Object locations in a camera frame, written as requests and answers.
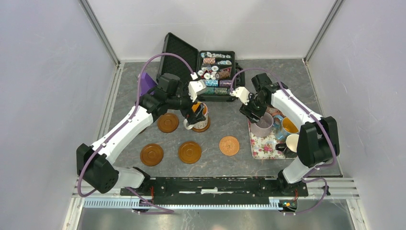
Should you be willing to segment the lavender ceramic mug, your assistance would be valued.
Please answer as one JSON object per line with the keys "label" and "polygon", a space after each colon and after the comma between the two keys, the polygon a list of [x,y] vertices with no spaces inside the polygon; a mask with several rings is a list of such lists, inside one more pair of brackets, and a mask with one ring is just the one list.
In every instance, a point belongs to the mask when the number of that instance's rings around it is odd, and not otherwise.
{"label": "lavender ceramic mug", "polygon": [[274,119],[269,113],[264,116],[257,123],[250,124],[250,132],[256,137],[264,138],[271,133],[274,124]]}

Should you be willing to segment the woven rattan round coaster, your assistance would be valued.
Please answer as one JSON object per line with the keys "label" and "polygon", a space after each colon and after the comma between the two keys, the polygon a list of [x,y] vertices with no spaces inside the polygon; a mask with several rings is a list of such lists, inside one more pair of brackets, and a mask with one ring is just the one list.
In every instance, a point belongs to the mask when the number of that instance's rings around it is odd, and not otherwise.
{"label": "woven rattan round coaster", "polygon": [[233,156],[240,150],[240,144],[236,137],[225,136],[219,142],[220,151],[226,156]]}

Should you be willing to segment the floral mug orange inside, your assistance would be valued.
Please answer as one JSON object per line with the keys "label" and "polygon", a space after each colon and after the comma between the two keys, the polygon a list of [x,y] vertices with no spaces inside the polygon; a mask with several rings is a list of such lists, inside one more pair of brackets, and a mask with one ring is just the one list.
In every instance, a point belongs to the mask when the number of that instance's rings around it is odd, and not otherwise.
{"label": "floral mug orange inside", "polygon": [[193,130],[195,132],[204,132],[209,127],[208,107],[205,103],[198,102],[192,106],[192,111],[198,115],[198,121],[190,125],[188,120],[183,120],[183,125],[187,130]]}

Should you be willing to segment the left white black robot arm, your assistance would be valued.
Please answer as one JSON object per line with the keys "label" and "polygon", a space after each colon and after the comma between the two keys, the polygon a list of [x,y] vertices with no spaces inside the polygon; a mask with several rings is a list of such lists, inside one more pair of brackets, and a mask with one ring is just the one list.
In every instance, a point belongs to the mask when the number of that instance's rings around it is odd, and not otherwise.
{"label": "left white black robot arm", "polygon": [[128,114],[106,135],[91,145],[81,144],[76,151],[78,194],[83,181],[101,194],[112,188],[131,187],[138,195],[150,190],[150,181],[135,168],[114,167],[113,164],[127,145],[143,130],[156,122],[168,110],[179,110],[187,128],[204,121],[203,108],[193,109],[197,97],[206,91],[203,80],[192,74],[192,80],[183,83],[173,74],[163,74],[155,86],[148,89],[136,101]]}

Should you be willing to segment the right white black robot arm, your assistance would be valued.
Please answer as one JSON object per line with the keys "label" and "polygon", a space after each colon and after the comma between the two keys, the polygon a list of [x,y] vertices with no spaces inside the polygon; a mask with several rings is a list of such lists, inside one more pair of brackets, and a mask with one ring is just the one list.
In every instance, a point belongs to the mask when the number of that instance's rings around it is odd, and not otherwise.
{"label": "right white black robot arm", "polygon": [[243,86],[230,91],[242,102],[240,112],[250,122],[257,123],[264,116],[267,107],[279,109],[298,128],[297,156],[278,175],[277,191],[290,195],[299,181],[312,171],[334,165],[339,155],[338,126],[331,117],[323,117],[300,102],[281,81],[273,83],[267,74],[252,78],[256,93]]}

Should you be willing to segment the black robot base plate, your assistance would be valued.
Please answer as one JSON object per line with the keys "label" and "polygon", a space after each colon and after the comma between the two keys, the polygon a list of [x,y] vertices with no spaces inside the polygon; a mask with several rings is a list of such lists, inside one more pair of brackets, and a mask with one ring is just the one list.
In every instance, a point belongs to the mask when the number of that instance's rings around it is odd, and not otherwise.
{"label": "black robot base plate", "polygon": [[262,205],[270,197],[308,196],[307,185],[274,177],[151,177],[134,189],[156,205]]}

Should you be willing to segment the brown wooden coaster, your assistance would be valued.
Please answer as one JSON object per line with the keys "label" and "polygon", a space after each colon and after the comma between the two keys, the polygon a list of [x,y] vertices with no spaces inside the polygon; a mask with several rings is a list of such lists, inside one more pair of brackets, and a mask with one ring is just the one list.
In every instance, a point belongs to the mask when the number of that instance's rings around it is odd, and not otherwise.
{"label": "brown wooden coaster", "polygon": [[193,127],[192,130],[193,130],[194,132],[198,132],[198,133],[205,132],[205,131],[210,127],[210,125],[211,125],[211,119],[210,119],[210,118],[207,118],[207,119],[205,120],[205,122],[206,122],[206,126],[205,126],[205,127],[203,127],[203,128],[195,128],[195,127]]}
{"label": "brown wooden coaster", "polygon": [[179,119],[173,113],[165,113],[157,120],[158,129],[163,133],[171,133],[179,126]]}
{"label": "brown wooden coaster", "polygon": [[140,152],[141,162],[149,167],[158,165],[164,157],[164,151],[158,144],[145,145]]}
{"label": "brown wooden coaster", "polygon": [[187,141],[180,145],[178,156],[183,163],[194,164],[201,158],[202,148],[196,142]]}

